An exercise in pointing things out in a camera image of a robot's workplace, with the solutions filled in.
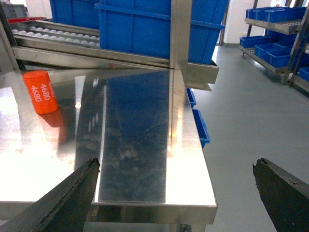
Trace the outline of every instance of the metal frame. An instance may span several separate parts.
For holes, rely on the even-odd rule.
[[[186,82],[192,0],[172,0],[170,25],[170,69],[180,69]]]

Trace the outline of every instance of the stainless steel tabletop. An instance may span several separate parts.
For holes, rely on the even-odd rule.
[[[101,172],[88,221],[212,224],[217,203],[179,70],[49,71],[59,110],[0,77],[0,220],[90,158]]]

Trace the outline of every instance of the blue plastic bin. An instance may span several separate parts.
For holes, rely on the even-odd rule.
[[[201,112],[198,109],[192,109],[194,120],[197,126],[197,132],[199,135],[199,139],[202,144],[202,148],[204,148],[205,144],[210,143],[211,138],[207,131],[206,123],[202,117]]]
[[[309,67],[301,68],[299,70],[299,76],[306,81],[309,81]]]
[[[221,24],[227,7],[227,2],[228,0],[192,0],[191,19],[201,22]]]
[[[279,49],[283,49],[283,46],[281,46],[279,44],[275,44],[275,43],[262,44],[262,45],[255,46],[255,52],[254,53],[259,58],[266,60],[266,58],[267,58],[266,52],[279,50]]]
[[[253,19],[255,20],[266,20],[266,12],[267,10],[272,10],[272,11],[278,11],[281,10],[285,7],[263,7],[263,8],[256,8],[253,10]]]
[[[286,41],[281,41],[276,44],[279,44],[283,46],[283,48],[292,48],[295,40],[286,40]]]
[[[291,49],[282,49],[267,52],[267,62],[276,67],[286,67],[290,60]]]
[[[280,10],[266,10],[265,21],[270,23],[292,21],[304,17],[306,7],[284,8]]]
[[[292,34],[292,35],[285,35],[273,30],[266,30],[265,35],[269,37],[276,37],[278,38],[279,41],[286,41],[286,40],[295,40],[297,34]]]
[[[210,64],[217,44],[221,24],[204,23],[192,20],[189,44],[189,62]]]
[[[251,36],[251,37],[242,37],[240,38],[240,46],[244,48],[251,48],[260,44],[267,44],[267,36]]]
[[[246,18],[254,19],[253,10],[254,10],[254,9],[248,9],[248,10],[246,10]]]
[[[169,58],[170,15],[132,9],[134,5],[125,8],[96,4],[96,8],[100,9],[101,48]],[[224,26],[196,20],[191,25],[189,61],[210,64]]]
[[[194,96],[192,89],[187,88],[187,94],[188,94],[188,98],[189,98],[191,108],[193,109],[193,107],[197,104],[197,102],[195,100],[195,96]]]
[[[286,48],[282,50],[269,51],[267,52],[267,62],[276,68],[286,67],[291,57],[291,50],[291,48]],[[309,64],[309,54],[304,53],[300,59],[299,66],[305,66],[307,64]]]
[[[53,22],[98,29],[98,0],[50,0]]]

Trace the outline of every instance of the orange cylinder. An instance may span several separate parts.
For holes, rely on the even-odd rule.
[[[47,71],[27,72],[23,80],[37,114],[49,114],[59,108]]]

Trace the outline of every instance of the white wall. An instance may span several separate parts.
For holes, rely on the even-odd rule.
[[[227,13],[224,43],[238,44],[239,38],[247,36],[246,10],[253,8],[254,0],[230,0]],[[259,0],[257,7],[270,6],[271,0]],[[251,36],[263,35],[264,29],[252,26]]]
[[[52,18],[49,0],[26,0],[29,16]]]

